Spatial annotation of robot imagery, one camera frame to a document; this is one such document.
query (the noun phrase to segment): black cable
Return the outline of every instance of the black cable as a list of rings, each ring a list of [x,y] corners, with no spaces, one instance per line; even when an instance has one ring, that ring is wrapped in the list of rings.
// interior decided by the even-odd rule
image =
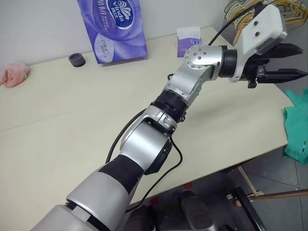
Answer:
[[[242,15],[246,14],[247,12],[251,11],[255,6],[257,6],[258,4],[260,4],[260,2],[257,2],[256,4],[248,7],[246,10],[240,12],[238,15],[236,15],[234,18],[232,18],[230,21],[228,21],[226,23],[226,25],[224,25],[220,31],[213,37],[213,39],[209,42],[209,46],[211,46],[213,44],[213,42],[218,38],[218,36],[228,27],[230,26],[236,19],[238,19],[239,17],[241,17]]]
[[[172,145],[174,146],[174,148],[178,151],[178,153],[179,153],[179,155],[180,155],[180,160],[179,160],[179,162],[178,162],[176,165],[174,165],[171,169],[169,169],[167,172],[165,172],[165,173],[155,182],[155,184],[152,185],[152,187],[146,192],[146,194],[145,194],[144,197],[141,199],[141,201],[140,201],[137,205],[135,205],[134,207],[127,209],[127,210],[126,210],[126,213],[127,213],[127,212],[130,212],[130,211],[132,211],[132,210],[134,210],[134,209],[136,209],[136,208],[138,208],[139,206],[141,206],[142,203],[144,202],[145,198],[146,198],[146,197],[148,196],[148,194],[150,193],[150,191],[162,180],[162,178],[164,178],[169,172],[171,172],[172,170],[174,170],[175,168],[177,168],[177,167],[182,163],[182,161],[183,161],[183,155],[182,155],[180,149],[179,149],[179,148],[177,147],[177,145],[174,143],[174,141],[173,141],[173,139],[172,139],[171,136],[169,137],[169,139],[170,139]]]
[[[118,134],[118,136],[116,137],[115,141],[113,142],[113,144],[111,145],[111,148],[109,150],[107,159],[105,164],[107,164],[112,156],[112,153],[114,152],[114,149],[116,147],[116,144],[119,142],[119,140],[121,139],[121,136],[123,136],[124,132],[129,128],[129,126],[136,120],[138,119],[139,116],[141,116],[143,114],[143,112],[145,111],[145,109],[143,109],[141,112],[139,112],[138,114],[136,114],[125,126],[124,128],[120,131],[120,133]]]

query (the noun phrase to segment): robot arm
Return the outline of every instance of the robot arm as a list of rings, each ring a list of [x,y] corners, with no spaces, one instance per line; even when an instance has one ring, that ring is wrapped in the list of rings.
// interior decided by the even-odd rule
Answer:
[[[67,196],[67,204],[55,206],[33,231],[115,230],[140,178],[158,172],[166,160],[169,137],[202,84],[218,76],[238,81],[251,56],[265,53],[285,36],[279,10],[269,5],[243,30],[235,50],[190,47],[162,93],[126,132],[119,155],[89,175]]]

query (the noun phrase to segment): floor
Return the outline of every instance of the floor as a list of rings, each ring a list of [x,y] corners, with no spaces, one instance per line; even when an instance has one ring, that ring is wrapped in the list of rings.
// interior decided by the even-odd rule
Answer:
[[[242,165],[257,190],[264,193],[278,193],[308,188],[308,166],[282,156],[282,148],[259,156]],[[153,204],[164,230],[183,230],[189,226],[177,204],[177,197],[184,189],[189,189],[202,198],[210,210],[219,230],[228,224],[237,231],[253,231],[246,214],[240,207],[235,207],[225,194],[241,186],[247,194],[250,190],[237,169],[217,172],[190,184],[177,187],[147,200],[145,205]],[[254,201],[268,231],[308,231],[308,198],[288,198]],[[123,229],[125,220],[118,227]]]

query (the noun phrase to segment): pink cloth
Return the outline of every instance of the pink cloth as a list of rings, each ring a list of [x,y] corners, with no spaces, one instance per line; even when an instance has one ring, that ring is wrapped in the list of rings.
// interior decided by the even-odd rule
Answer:
[[[29,68],[22,63],[8,64],[0,73],[0,85],[4,84],[6,88],[13,88],[27,78],[28,72]]]

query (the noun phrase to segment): white table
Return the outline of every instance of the white table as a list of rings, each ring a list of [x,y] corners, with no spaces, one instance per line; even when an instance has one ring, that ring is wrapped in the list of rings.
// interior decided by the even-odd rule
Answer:
[[[215,34],[202,29],[203,42]],[[214,45],[228,45],[218,38]],[[0,87],[0,230],[32,228],[106,159],[122,127],[161,92],[181,64],[176,35],[147,41],[148,59],[98,65],[92,52],[30,67],[13,89]],[[149,196],[287,144],[282,111],[292,103],[273,84],[247,89],[228,79],[204,84],[174,140],[180,167]],[[133,202],[178,162],[173,149],[157,174],[143,177]]]

